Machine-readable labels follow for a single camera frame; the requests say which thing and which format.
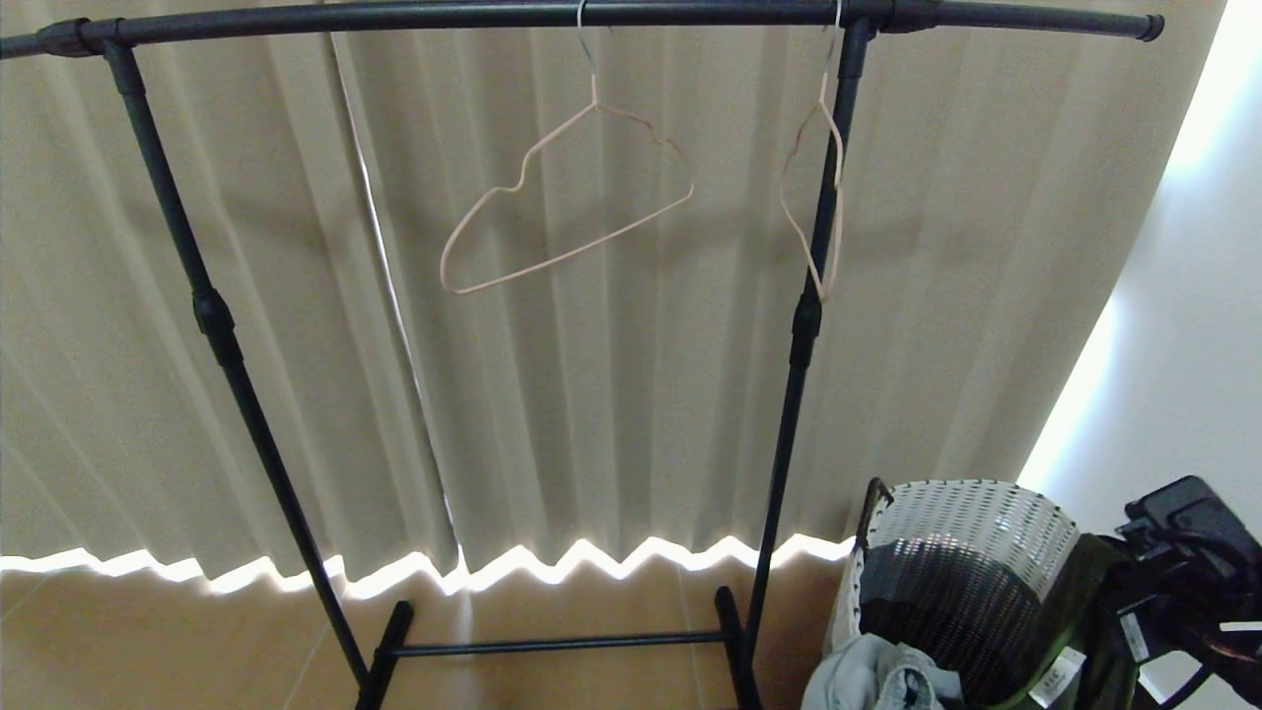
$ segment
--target wire hanger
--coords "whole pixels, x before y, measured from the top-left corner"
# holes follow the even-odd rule
[[[837,39],[842,34],[842,0],[837,0],[837,20],[833,23],[833,37],[828,43],[828,57],[824,58],[824,78],[819,82],[819,98],[810,107],[810,112],[803,119],[801,124],[798,126],[798,135],[794,137],[793,148],[789,150],[789,156],[785,158],[785,166],[780,170],[780,208],[784,211],[785,216],[789,217],[789,223],[793,224],[794,231],[798,232],[798,238],[801,241],[801,250],[806,253],[806,269],[810,271],[810,279],[815,281],[815,293],[819,294],[819,301],[823,303],[828,300],[828,295],[833,289],[833,282],[837,280],[837,269],[840,264],[842,256],[842,163],[846,158],[846,145],[842,140],[842,131],[837,127],[837,121],[833,119],[832,111],[828,105],[824,103],[825,96],[828,93],[828,69],[832,64],[833,52],[837,49]],[[833,212],[833,247],[828,252],[828,257],[824,261],[824,277],[820,279],[819,269],[815,267],[815,259],[810,255],[810,241],[806,238],[806,233],[798,224],[798,219],[793,218],[793,212],[789,211],[789,203],[785,201],[785,182],[789,178],[789,165],[793,164],[794,156],[798,155],[798,149],[801,146],[801,134],[806,130],[806,124],[815,113],[823,113],[828,119],[828,130],[833,132],[833,140],[837,141],[837,165],[833,172],[833,189],[837,190],[837,208]]]
[[[578,42],[579,42],[579,44],[583,45],[583,54],[587,55],[587,63],[592,68],[592,102],[588,103],[587,107],[584,107],[582,111],[579,111],[579,112],[574,113],[573,116],[570,116],[565,122],[563,122],[559,126],[557,126],[555,129],[553,129],[551,132],[549,132],[548,135],[543,136],[539,140],[539,143],[534,144],[534,146],[530,148],[530,150],[526,150],[526,155],[521,160],[521,174],[517,177],[517,184],[515,184],[512,187],[498,185],[498,187],[492,187],[491,189],[486,190],[486,193],[483,193],[482,197],[480,197],[478,201],[473,203],[473,207],[469,208],[469,211],[464,214],[464,217],[459,221],[459,223],[456,224],[456,230],[452,231],[452,236],[449,236],[447,238],[447,245],[443,246],[443,255],[438,260],[438,279],[442,281],[443,288],[445,288],[451,293],[456,293],[456,294],[463,295],[466,293],[473,293],[476,290],[482,290],[483,288],[490,288],[492,285],[498,285],[501,282],[512,280],[512,279],[515,279],[517,276],[524,276],[524,275],[526,275],[529,272],[534,272],[534,271],[539,271],[539,270],[546,269],[548,266],[551,266],[554,264],[564,261],[565,259],[569,259],[570,256],[575,256],[575,255],[578,255],[578,253],[581,253],[583,251],[587,251],[588,248],[591,248],[591,247],[593,247],[593,246],[596,246],[598,243],[603,243],[603,242],[613,238],[615,236],[620,236],[622,233],[626,233],[626,232],[634,230],[635,227],[637,227],[640,224],[644,224],[646,222],[652,221],[656,217],[660,217],[661,214],[669,212],[670,209],[674,209],[675,207],[678,207],[678,206],[683,204],[684,202],[687,202],[688,199],[690,199],[692,195],[693,195],[693,192],[697,189],[697,180],[694,179],[694,175],[693,175],[693,165],[688,160],[688,156],[684,155],[683,149],[680,149],[679,145],[673,139],[659,137],[658,136],[658,127],[654,126],[652,121],[650,121],[649,119],[646,119],[644,116],[640,116],[640,115],[636,115],[636,113],[632,113],[630,111],[623,111],[621,108],[615,108],[612,106],[608,106],[608,105],[601,102],[599,95],[596,91],[596,59],[594,59],[594,57],[592,57],[592,50],[587,47],[587,39],[583,37],[583,8],[586,5],[587,5],[587,0],[579,0],[579,3],[578,3],[577,25],[578,25]],[[630,121],[635,121],[635,122],[642,125],[644,127],[646,127],[649,130],[649,137],[654,141],[654,144],[656,144],[656,145],[669,145],[675,151],[675,154],[679,155],[679,159],[684,163],[684,166],[688,169],[688,193],[684,194],[683,197],[680,197],[679,199],[675,199],[670,204],[666,204],[665,207],[658,209],[656,212],[652,212],[649,216],[640,217],[639,219],[636,219],[636,221],[634,221],[634,222],[631,222],[631,223],[628,223],[628,224],[626,224],[626,226],[623,226],[623,227],[621,227],[618,230],[611,231],[610,233],[607,233],[604,236],[601,236],[601,237],[598,237],[598,238],[596,238],[593,241],[589,241],[589,242],[587,242],[587,243],[584,243],[582,246],[578,246],[575,248],[570,248],[569,251],[567,251],[567,252],[564,252],[564,253],[562,253],[559,256],[553,256],[551,259],[548,259],[545,261],[540,261],[540,262],[538,262],[538,264],[535,264],[533,266],[526,266],[525,269],[519,269],[516,271],[512,271],[511,274],[497,276],[497,277],[493,277],[493,279],[487,280],[487,281],[482,281],[482,282],[476,284],[476,285],[467,285],[467,286],[462,286],[462,288],[453,286],[448,281],[448,279],[447,279],[447,257],[451,256],[452,247],[456,246],[456,240],[459,238],[461,233],[464,232],[464,227],[467,227],[468,223],[469,223],[469,221],[473,219],[473,216],[477,214],[478,211],[482,207],[485,207],[486,203],[490,202],[491,198],[495,197],[496,194],[505,193],[505,192],[511,194],[511,193],[517,192],[519,189],[521,189],[521,187],[526,183],[526,172],[530,168],[530,159],[534,158],[535,155],[538,155],[549,143],[557,140],[557,137],[559,137],[563,132],[565,132],[567,130],[569,130],[570,127],[573,127],[574,124],[577,124],[583,116],[586,116],[588,113],[593,113],[593,112],[603,112],[603,113],[608,113],[608,115],[612,115],[612,116],[618,116],[618,117],[622,117],[622,119],[627,119]]]

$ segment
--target beige curtain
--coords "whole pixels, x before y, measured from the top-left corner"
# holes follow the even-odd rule
[[[184,11],[148,3],[133,15]],[[1157,42],[939,29],[872,44],[839,285],[808,385],[784,535],[843,538],[866,480],[1012,480],[1112,288],[1220,3]],[[5,33],[90,3],[4,6]],[[688,153],[693,201],[468,296],[447,235],[588,101],[574,30],[213,40],[138,49],[194,228],[326,554],[477,569],[578,538],[756,545],[804,260],[776,178],[824,68],[819,29],[589,29],[602,97]],[[271,555],[266,479],[100,61],[0,66],[3,551]],[[813,217],[814,122],[789,203]],[[687,187],[591,117],[483,212],[473,282]]]

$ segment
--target tile floor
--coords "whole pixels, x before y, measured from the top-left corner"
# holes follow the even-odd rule
[[[758,644],[767,707],[796,707],[818,661],[840,562],[799,556],[772,573]],[[444,597],[416,575],[345,607],[371,655],[399,599],[416,605],[409,641],[491,641],[717,628],[716,586],[743,609],[752,571],[700,573],[655,559],[615,581],[594,566],[550,586],[515,573],[481,593]],[[355,687],[310,590],[260,581],[215,597],[204,583],[150,573],[0,575],[0,706],[8,709],[353,707]],[[668,646],[413,658],[385,707],[734,706],[722,646]]]

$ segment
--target hanger hook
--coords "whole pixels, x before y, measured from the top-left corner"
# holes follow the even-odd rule
[[[842,35],[842,8],[846,0],[837,0],[837,19],[833,20],[833,38],[828,40],[828,55],[824,57],[824,71],[833,68],[833,52],[837,50],[837,39]]]
[[[578,43],[583,45],[583,54],[587,54],[587,63],[592,67],[592,76],[596,76],[596,58],[592,57],[592,49],[587,45],[587,38],[583,37],[583,8],[586,6],[587,0],[578,0]]]

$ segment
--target garment rack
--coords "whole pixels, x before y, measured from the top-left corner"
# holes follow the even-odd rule
[[[1061,8],[1036,8],[940,0],[589,0],[583,10],[592,25],[833,25],[844,28],[839,61],[839,86],[833,116],[848,144],[854,102],[868,42],[877,33],[910,33],[935,26],[1008,28],[1127,37],[1150,42],[1161,34],[1161,15],[1117,15]],[[762,620],[771,571],[771,552],[780,525],[789,462],[806,388],[806,371],[819,334],[823,306],[808,274],[793,315],[789,347],[789,381],[771,464],[767,513],[758,547],[750,608],[741,623],[728,588],[714,594],[718,631],[680,632],[586,638],[525,639],[466,644],[416,646],[405,642],[413,619],[409,602],[399,602],[372,657],[371,666],[360,655],[337,595],[329,584],[322,557],[312,537],[302,503],[285,472],[268,419],[250,382],[235,323],[227,301],[215,289],[197,240],[175,187],[162,137],[145,97],[145,86],[134,48],[143,44],[261,37],[271,34],[367,32],[387,29],[525,28],[572,26],[575,1],[535,0],[423,0],[415,3],[348,3],[217,10],[135,19],[71,19],[50,24],[33,34],[0,39],[0,59],[50,54],[58,57],[103,57],[126,106],[136,143],[162,207],[163,217],[192,286],[193,314],[223,370],[241,417],[250,431],[276,501],[293,533],[316,593],[358,686],[357,710],[379,710],[395,665],[400,658],[422,656],[466,656],[526,651],[560,651],[626,646],[722,643],[737,704],[741,710],[760,710],[753,675],[753,651]],[[824,174],[815,208],[810,256],[823,269],[828,255],[830,224],[837,204],[833,170],[837,145],[832,137],[824,159]]]

